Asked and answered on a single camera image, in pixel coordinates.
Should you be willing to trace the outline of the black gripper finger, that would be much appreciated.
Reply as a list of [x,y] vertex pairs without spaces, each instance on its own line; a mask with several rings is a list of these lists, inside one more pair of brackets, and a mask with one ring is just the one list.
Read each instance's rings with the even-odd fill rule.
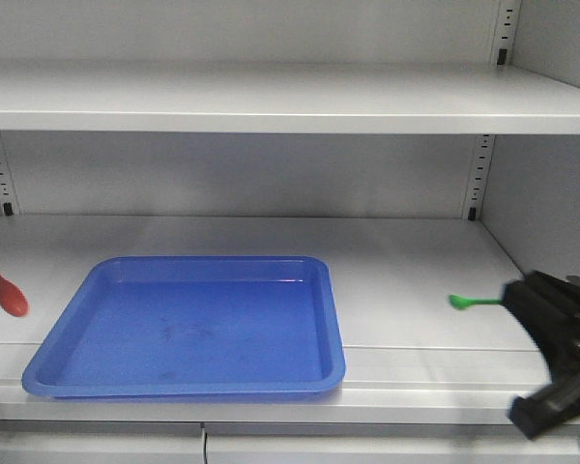
[[580,371],[580,285],[532,271],[505,285],[502,306],[531,337],[553,381]]
[[528,439],[535,439],[580,417],[580,372],[544,386],[528,397],[516,397],[509,420]]

